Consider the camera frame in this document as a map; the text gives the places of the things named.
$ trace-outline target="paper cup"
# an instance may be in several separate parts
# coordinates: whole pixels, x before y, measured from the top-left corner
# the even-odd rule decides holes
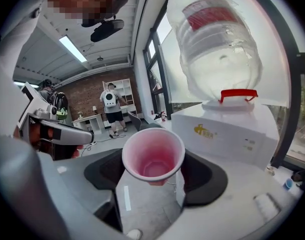
[[[163,128],[135,133],[122,149],[126,170],[138,180],[162,186],[181,167],[185,146],[181,138]]]
[[[288,178],[282,186],[285,190],[290,190],[293,186],[293,180],[291,178]]]

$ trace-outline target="ceiling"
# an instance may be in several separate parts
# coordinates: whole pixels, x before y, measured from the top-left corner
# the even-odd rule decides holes
[[[90,36],[99,24],[82,27],[81,20],[66,19],[65,14],[55,12],[45,2],[37,27],[21,50],[13,79],[31,84],[51,79],[55,84],[92,69],[129,62],[133,33],[137,33],[134,26],[138,1],[128,0],[116,15],[116,19],[124,20],[124,28],[96,43]],[[66,35],[86,62],[81,63],[59,42]]]

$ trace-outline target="printed logo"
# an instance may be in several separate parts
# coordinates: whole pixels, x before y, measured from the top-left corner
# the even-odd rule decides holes
[[[213,139],[214,135],[217,135],[217,132],[211,133],[209,130],[203,127],[203,124],[198,124],[197,127],[194,128],[195,133],[199,134],[200,136],[203,136],[207,139]]]

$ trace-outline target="white backpack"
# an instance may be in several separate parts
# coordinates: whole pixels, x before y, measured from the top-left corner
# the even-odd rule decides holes
[[[112,108],[117,105],[117,97],[111,90],[106,90],[103,95],[103,102],[106,108]]]

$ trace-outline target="ceiling light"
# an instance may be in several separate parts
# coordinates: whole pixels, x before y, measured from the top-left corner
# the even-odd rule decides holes
[[[59,41],[78,59],[80,62],[86,62],[86,58],[81,54],[81,52],[74,46],[72,41],[68,38],[68,36],[64,36],[59,39]]]
[[[24,82],[13,82],[15,85],[17,85],[17,86],[24,86],[25,85],[25,83]],[[39,86],[38,85],[35,85],[35,84],[31,84],[30,83],[30,86],[32,87],[32,88],[39,88]]]

